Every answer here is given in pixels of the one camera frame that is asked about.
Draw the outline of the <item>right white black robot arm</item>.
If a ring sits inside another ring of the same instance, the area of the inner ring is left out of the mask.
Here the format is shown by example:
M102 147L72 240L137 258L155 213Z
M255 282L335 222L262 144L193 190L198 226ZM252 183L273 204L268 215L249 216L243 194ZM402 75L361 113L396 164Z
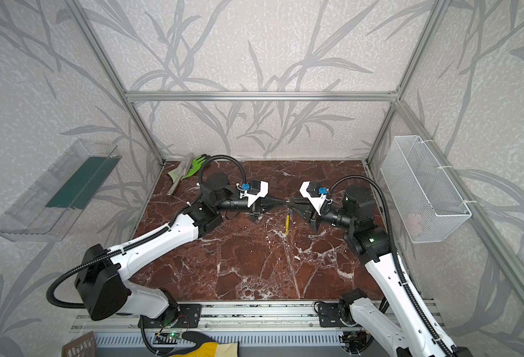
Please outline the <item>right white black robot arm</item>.
M341 205L333 204L332 187L305 181L301 197L290 203L314 230L322 224L346 232L344 240L381 288L395 318L391 320L366 294L356 289L339 298L339 315L346 325L364 328L390 356L470 356L437 322L403 269L391 221L380 227L374 220L376 199L383 194L370 178L369 187L350 185Z

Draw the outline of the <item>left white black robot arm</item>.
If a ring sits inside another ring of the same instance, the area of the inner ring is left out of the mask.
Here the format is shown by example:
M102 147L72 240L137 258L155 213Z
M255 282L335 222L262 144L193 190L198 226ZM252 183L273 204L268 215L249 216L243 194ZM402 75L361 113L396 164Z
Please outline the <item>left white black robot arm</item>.
M204 237L223 223L225 212L259 217L287 204L269 194L266 181L248 180L238 160L208 156L197 173L199 194L171 221L126 243L89 248L81 265L63 273L46 291L46 300L64 309L86 309L94 321L112 315L177 316L176 300L167 291L131 282L147 264L189 242Z

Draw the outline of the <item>keyring with yellow tag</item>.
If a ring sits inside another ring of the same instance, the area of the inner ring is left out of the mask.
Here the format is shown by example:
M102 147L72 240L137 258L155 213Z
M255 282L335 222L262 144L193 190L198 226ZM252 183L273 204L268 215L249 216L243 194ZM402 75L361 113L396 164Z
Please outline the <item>keyring with yellow tag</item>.
M290 227L290 222L291 222L291 218L290 218L290 213L287 214L287 218L286 218L286 223L285 223L285 236L287 237L289 235L289 227Z

